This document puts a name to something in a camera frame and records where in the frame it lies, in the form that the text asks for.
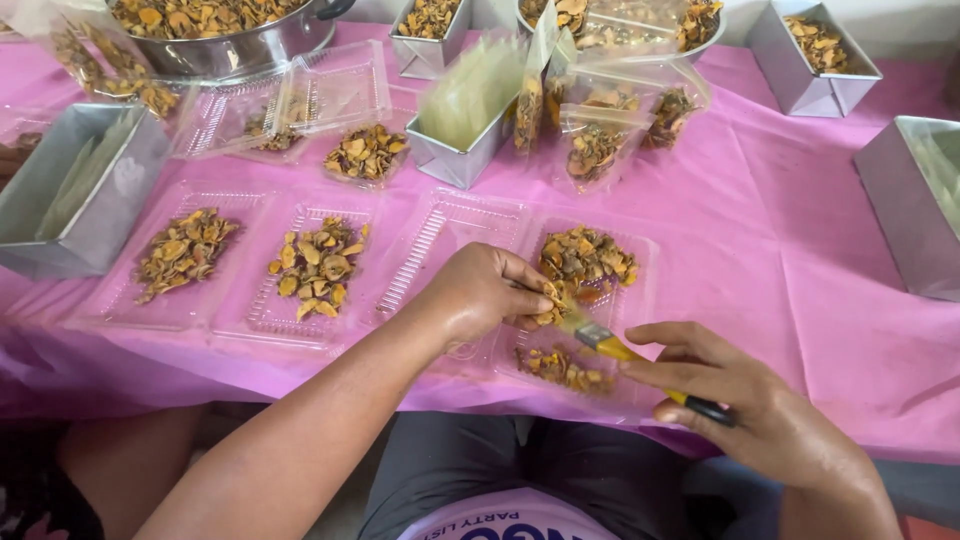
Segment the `pink tablecloth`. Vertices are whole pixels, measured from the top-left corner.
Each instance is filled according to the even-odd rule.
[[[386,40],[383,25],[338,26],[339,43]],[[387,46],[391,82],[421,87],[396,76]],[[66,74],[34,47],[5,44],[0,52],[0,69],[19,74],[0,100],[62,105],[77,98]],[[727,336],[876,455],[960,462],[960,305],[903,291],[851,162],[895,114],[946,117],[942,69],[878,64],[886,78],[852,116],[789,118],[777,110],[750,51],[715,46],[697,64],[713,85],[710,111],[691,122],[672,153],[637,160],[612,197],[570,199],[509,159],[492,164],[471,192],[536,201],[575,218],[599,212],[653,239],[661,248],[656,319],[697,320]],[[325,184],[309,170],[219,158],[171,163],[157,191],[218,177],[280,188]],[[370,290],[382,288],[391,271],[383,259],[389,235],[438,185],[407,167],[383,194],[373,230],[388,241],[366,254],[383,261],[361,278]],[[30,283],[0,269],[2,414],[83,417],[272,399],[329,362],[304,348],[208,335],[66,329],[64,320],[96,284]],[[354,312],[369,309],[375,296]],[[369,331],[358,321],[350,328],[345,345]],[[601,414],[483,366],[446,360],[403,407],[623,422],[662,438],[646,419],[658,398],[643,394],[629,415]],[[665,436],[675,445],[691,442]]]

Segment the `stainless steel bowl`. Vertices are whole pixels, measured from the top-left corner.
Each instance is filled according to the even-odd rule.
[[[228,36],[154,39],[131,36],[160,75],[224,79],[268,70],[327,45],[333,19],[356,0],[309,0],[263,26]]]
[[[520,14],[520,4],[522,3],[523,3],[523,0],[518,0],[514,4],[514,14],[516,15],[516,23],[522,26],[523,28],[525,28],[526,31],[529,32],[530,34],[533,34],[534,29],[529,24],[527,24],[526,19],[523,18],[522,14]],[[690,61],[690,63],[694,63],[704,55],[704,53],[707,51],[707,48],[710,47],[710,45],[712,45],[713,43],[716,43],[717,40],[720,39],[720,36],[722,36],[723,33],[727,30],[727,17],[723,16],[723,10],[720,10],[717,16],[720,18],[720,22],[717,25],[717,31],[716,33],[713,34],[713,37],[711,37],[706,43],[697,47],[696,49],[693,49],[692,51],[686,51],[685,53],[681,53],[680,55],[678,55],[680,58],[686,58],[688,61]]]

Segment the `right hand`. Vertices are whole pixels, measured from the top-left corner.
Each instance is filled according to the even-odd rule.
[[[628,329],[626,337],[666,348],[655,363],[624,364],[623,375],[729,405],[737,426],[725,428],[672,400],[654,408],[657,420],[686,426],[786,486],[876,487],[876,469],[856,443],[766,364],[719,335],[697,323],[657,323]]]

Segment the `hand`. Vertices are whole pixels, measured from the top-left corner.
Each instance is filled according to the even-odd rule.
[[[538,328],[529,315],[553,303],[539,292],[547,278],[508,251],[472,242],[453,254],[402,312],[435,321],[447,349],[493,330],[501,321]]]
[[[729,405],[737,427],[725,428],[672,400],[654,407],[657,420],[700,433],[731,458],[787,486],[876,489],[876,469],[856,443],[766,364],[722,337],[697,323],[644,325],[627,330],[626,337],[666,348],[656,363],[622,366],[625,376]]]

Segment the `fingernail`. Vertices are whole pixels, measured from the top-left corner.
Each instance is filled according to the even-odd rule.
[[[676,424],[677,421],[680,420],[680,415],[671,410],[660,414],[657,420],[659,422],[663,422],[664,424]]]

